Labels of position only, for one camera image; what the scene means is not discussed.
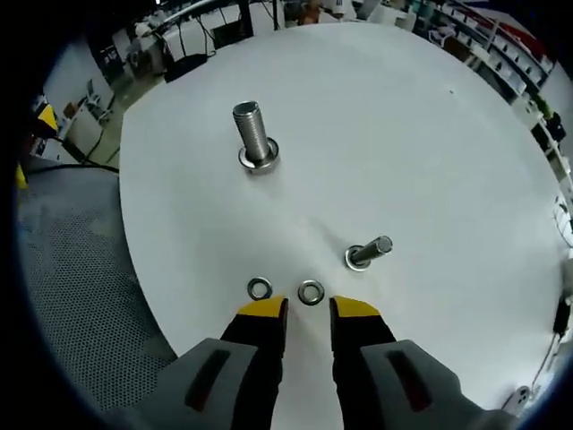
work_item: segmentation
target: washer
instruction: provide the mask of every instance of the washer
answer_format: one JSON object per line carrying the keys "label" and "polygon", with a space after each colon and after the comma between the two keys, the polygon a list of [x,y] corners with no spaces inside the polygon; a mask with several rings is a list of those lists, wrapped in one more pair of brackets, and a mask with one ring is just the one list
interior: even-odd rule
{"label": "washer", "polygon": [[[307,288],[314,288],[318,291],[318,296],[312,299],[306,298],[304,296],[304,291]],[[318,280],[306,280],[298,288],[298,298],[307,306],[314,306],[319,304],[324,298],[324,287]]]}
{"label": "washer", "polygon": [[[259,296],[259,295],[255,294],[255,292],[254,292],[254,286],[257,284],[262,284],[267,289],[265,294],[263,294],[262,296]],[[247,284],[247,293],[249,294],[249,297],[251,299],[253,299],[254,301],[262,300],[263,298],[269,298],[272,296],[272,286],[270,285],[270,282],[268,279],[256,277],[256,278],[251,279],[249,281],[249,283]]]}

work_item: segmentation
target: floor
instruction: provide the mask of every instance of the floor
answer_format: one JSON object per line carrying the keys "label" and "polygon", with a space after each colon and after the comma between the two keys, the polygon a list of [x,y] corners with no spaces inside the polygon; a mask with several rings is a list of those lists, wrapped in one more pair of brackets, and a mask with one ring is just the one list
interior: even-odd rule
{"label": "floor", "polygon": [[119,168],[122,124],[125,111],[139,100],[146,92],[162,81],[162,76],[144,76],[136,80],[122,78],[112,84],[115,99],[112,103],[112,115],[104,126],[98,146],[88,156],[90,161]]}

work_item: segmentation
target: white tabletop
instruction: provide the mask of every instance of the white tabletop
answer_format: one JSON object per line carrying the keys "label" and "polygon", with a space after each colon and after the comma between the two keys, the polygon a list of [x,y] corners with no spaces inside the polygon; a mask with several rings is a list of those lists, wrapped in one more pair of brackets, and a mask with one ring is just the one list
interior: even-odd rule
{"label": "white tabletop", "polygon": [[[281,161],[248,176],[233,106],[257,100]],[[366,300],[398,339],[498,408],[552,337],[566,254],[560,190],[511,107],[457,59],[393,27],[282,30],[225,47],[124,117],[121,201],[133,265],[177,355],[219,337],[268,278],[290,298],[275,429],[342,428],[329,304]],[[365,273],[343,253],[388,235]]]}

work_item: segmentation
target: perforated metal surface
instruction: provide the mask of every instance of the perforated metal surface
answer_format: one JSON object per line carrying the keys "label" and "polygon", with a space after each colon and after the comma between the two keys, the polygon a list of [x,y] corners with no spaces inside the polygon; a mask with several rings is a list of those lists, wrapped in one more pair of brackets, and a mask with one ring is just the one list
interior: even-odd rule
{"label": "perforated metal surface", "polygon": [[102,411],[132,405],[175,360],[141,293],[116,175],[61,169],[30,177],[21,200],[21,252],[48,343]]}

